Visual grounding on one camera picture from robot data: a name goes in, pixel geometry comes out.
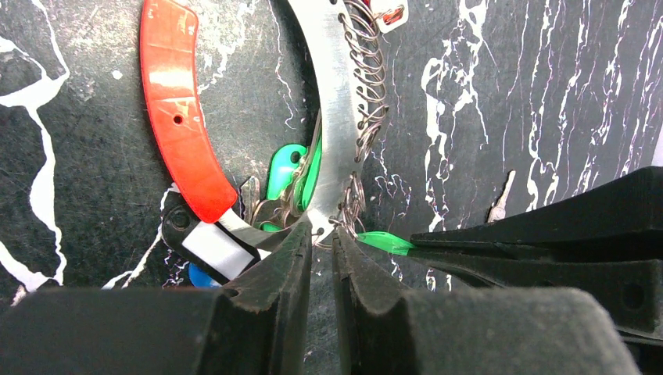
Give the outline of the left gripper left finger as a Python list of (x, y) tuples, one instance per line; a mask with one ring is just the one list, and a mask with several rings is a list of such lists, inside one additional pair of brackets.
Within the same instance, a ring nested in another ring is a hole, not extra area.
[(311, 227), (224, 287), (53, 287), (1, 319), (4, 374), (301, 374)]

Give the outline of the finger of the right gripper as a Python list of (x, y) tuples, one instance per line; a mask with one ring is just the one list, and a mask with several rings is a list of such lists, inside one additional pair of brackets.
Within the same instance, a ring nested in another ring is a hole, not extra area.
[(662, 341), (662, 261), (552, 262), (414, 248), (409, 257), (473, 287), (576, 288), (591, 294), (626, 337)]
[(662, 168), (648, 166), (572, 198), (477, 227), (420, 233), (410, 241), (555, 243), (662, 232)]

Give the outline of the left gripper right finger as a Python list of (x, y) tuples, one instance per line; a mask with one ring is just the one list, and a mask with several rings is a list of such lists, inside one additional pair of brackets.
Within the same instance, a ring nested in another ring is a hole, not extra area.
[(607, 311), (574, 288), (414, 289), (332, 240), (344, 374), (637, 374)]

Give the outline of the metal key organizer red handle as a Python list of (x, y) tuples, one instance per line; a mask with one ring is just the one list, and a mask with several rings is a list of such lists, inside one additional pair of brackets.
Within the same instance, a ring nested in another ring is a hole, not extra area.
[(149, 123), (186, 245), (257, 248), (299, 223), (319, 244), (352, 231), (386, 118), (384, 30), (402, 2), (146, 1), (139, 58)]

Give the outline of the green key tag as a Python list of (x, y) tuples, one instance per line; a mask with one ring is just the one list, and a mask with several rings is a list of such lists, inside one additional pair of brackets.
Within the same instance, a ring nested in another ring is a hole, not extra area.
[(407, 256), (415, 246), (394, 234), (384, 231), (368, 231), (357, 234), (357, 240), (383, 252), (393, 255)]

